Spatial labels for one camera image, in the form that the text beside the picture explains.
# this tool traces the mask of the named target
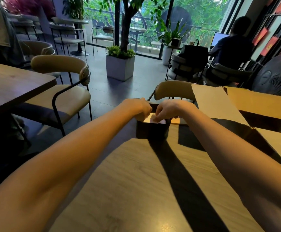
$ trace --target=black electric fan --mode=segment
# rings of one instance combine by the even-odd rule
[[[281,55],[265,64],[253,82],[252,90],[281,96]]]

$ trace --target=laptop screen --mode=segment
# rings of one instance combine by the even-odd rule
[[[219,33],[216,32],[215,35],[213,36],[212,42],[211,42],[211,46],[210,48],[213,48],[214,46],[216,46],[216,44],[218,43],[218,41],[220,41],[222,38],[225,38],[229,36],[228,34],[223,34],[223,33]]]

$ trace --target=black bag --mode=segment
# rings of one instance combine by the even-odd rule
[[[189,65],[198,72],[204,70],[208,62],[208,48],[199,46],[200,41],[197,39],[193,45],[184,45],[178,54],[179,57],[186,59],[186,65]]]

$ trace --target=pink foliage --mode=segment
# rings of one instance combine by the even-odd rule
[[[34,15],[38,16],[40,6],[48,19],[56,16],[52,0],[4,0],[5,7],[12,14]]]

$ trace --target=tissue box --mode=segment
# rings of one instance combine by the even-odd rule
[[[156,112],[158,104],[150,104],[152,112]],[[136,137],[140,139],[163,140],[168,136],[170,119],[166,119],[166,124],[144,123],[137,121]]]

